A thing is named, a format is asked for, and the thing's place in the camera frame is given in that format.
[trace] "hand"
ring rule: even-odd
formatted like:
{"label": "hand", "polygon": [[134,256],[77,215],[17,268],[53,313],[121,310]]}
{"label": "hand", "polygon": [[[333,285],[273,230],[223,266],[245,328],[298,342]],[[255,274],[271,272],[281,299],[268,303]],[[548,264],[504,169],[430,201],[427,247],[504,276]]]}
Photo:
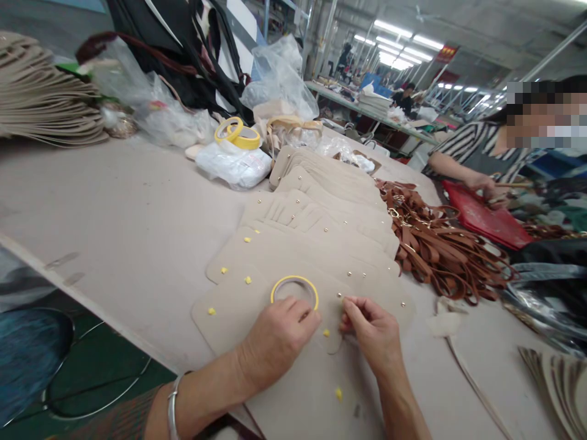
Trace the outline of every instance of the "hand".
{"label": "hand", "polygon": [[270,387],[294,364],[322,322],[302,299],[288,296],[267,306],[245,340],[236,348],[243,379],[251,395]]}
{"label": "hand", "polygon": [[490,193],[495,190],[495,180],[486,174],[472,171],[470,176],[463,179],[463,183],[471,191],[477,191],[478,189],[483,190],[483,196],[488,199]]}
{"label": "hand", "polygon": [[356,338],[371,370],[381,377],[403,371],[404,361],[399,342],[399,326],[395,317],[369,298],[346,296],[341,332],[356,332]]}

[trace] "striped shirt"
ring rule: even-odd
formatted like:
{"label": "striped shirt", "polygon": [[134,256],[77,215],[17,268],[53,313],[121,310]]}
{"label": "striped shirt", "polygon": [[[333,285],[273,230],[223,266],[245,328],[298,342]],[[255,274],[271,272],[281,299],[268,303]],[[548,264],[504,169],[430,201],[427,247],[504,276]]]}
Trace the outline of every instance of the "striped shirt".
{"label": "striped shirt", "polygon": [[[495,143],[497,142],[497,132],[500,129],[500,125],[492,122],[472,122],[461,128],[459,128],[453,137],[445,140],[441,144],[437,145],[430,151],[429,156],[435,152],[443,153],[456,160],[459,164],[464,163],[469,156],[477,149],[481,148],[485,137],[487,136],[487,143],[482,150],[483,154],[490,156]],[[508,169],[507,172],[503,173],[497,178],[498,182],[510,183],[513,182],[518,172],[522,167],[528,163],[536,160],[540,154],[531,154],[532,148],[508,148],[502,154],[492,156],[494,159],[507,161],[515,154],[516,150],[522,150]],[[422,170],[422,173],[426,174],[430,178],[439,178],[436,172],[432,170],[429,165]]]}

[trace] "brown leather strap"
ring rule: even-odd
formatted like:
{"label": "brown leather strap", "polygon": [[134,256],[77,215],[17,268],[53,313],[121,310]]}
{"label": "brown leather strap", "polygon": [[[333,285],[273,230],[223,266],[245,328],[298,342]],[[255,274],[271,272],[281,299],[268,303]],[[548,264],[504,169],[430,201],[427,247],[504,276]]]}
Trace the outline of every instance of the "brown leather strap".
{"label": "brown leather strap", "polygon": [[[472,306],[481,298],[499,298],[492,289],[504,289],[516,272],[504,252],[489,252],[485,239],[451,225],[458,210],[428,206],[409,183],[375,179],[375,185],[393,217],[392,229],[400,241],[396,261],[402,271],[412,272],[418,282],[432,284],[439,295],[464,299]],[[510,269],[507,279],[502,275],[504,267]]]}

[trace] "red banner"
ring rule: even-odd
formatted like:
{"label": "red banner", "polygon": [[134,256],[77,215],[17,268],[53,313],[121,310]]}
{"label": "red banner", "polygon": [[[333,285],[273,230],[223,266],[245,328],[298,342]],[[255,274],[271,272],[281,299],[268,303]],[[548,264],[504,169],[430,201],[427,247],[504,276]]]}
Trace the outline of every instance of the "red banner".
{"label": "red banner", "polygon": [[438,55],[436,55],[436,61],[442,64],[449,64],[456,55],[457,50],[459,50],[459,48],[445,45]]}

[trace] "black bag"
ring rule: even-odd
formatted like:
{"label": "black bag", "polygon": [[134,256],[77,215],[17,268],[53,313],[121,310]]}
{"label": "black bag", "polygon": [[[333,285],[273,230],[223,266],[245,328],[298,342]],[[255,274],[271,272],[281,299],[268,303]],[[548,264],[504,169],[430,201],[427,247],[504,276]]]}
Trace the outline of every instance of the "black bag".
{"label": "black bag", "polygon": [[[78,62],[88,61],[103,50],[106,41],[120,36],[141,69],[163,76],[185,106],[216,111],[224,117],[237,115],[252,124],[253,113],[240,102],[249,78],[240,68],[234,36],[224,9],[216,0],[151,1],[172,34],[145,1],[108,0],[117,32],[90,37],[76,53]],[[207,33],[198,22],[209,24]],[[222,35],[238,82],[231,81],[218,65]],[[216,91],[235,108],[233,114],[218,105]]]}

